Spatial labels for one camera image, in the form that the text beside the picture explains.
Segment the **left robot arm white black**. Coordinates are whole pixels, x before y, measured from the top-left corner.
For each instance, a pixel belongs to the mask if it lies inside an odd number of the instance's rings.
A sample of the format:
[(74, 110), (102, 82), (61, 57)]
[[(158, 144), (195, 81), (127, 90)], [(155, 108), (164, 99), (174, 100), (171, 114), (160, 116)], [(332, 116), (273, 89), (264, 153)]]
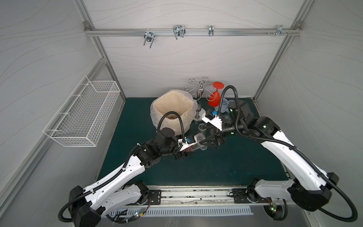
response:
[(179, 142), (172, 129), (161, 128), (159, 124), (155, 138), (137, 144), (113, 172), (85, 188), (73, 188), (68, 203), (58, 213), (59, 221), (72, 222), (76, 227), (95, 227), (114, 210), (131, 203), (143, 203), (149, 193), (144, 183), (136, 182), (125, 190), (120, 188), (157, 164), (163, 156), (181, 152), (185, 144), (184, 135)]

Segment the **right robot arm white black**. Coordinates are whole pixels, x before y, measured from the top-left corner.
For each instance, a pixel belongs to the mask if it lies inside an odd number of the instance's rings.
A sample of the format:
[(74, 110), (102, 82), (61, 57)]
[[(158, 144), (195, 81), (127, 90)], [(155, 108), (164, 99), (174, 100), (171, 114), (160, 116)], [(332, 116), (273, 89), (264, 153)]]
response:
[[(229, 89), (235, 97), (235, 102), (228, 105), (231, 120), (223, 119), (221, 103), (218, 110), (208, 110), (202, 120), (206, 128), (211, 128), (212, 134), (202, 144), (218, 148), (227, 136), (232, 135), (255, 140), (278, 158), (294, 176), (286, 181), (255, 179), (245, 192), (249, 200), (254, 203), (259, 198), (267, 197), (292, 200), (306, 211), (319, 210), (343, 222), (356, 221), (358, 211), (350, 198), (338, 188), (339, 177), (333, 172), (327, 173), (311, 162), (270, 118), (255, 117), (249, 105), (238, 99), (234, 86), (227, 86), (221, 97), (224, 97)], [(323, 209), (332, 197), (331, 190), (335, 190), (347, 202), (351, 216), (341, 217)]]

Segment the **jar with dried flowers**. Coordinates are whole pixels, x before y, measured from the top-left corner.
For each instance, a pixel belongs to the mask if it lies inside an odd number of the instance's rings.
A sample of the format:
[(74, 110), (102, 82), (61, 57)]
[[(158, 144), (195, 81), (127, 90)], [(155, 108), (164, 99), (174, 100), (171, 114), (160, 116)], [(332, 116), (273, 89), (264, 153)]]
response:
[(198, 125), (198, 130), (199, 131), (205, 131), (206, 130), (205, 124), (199, 124)]

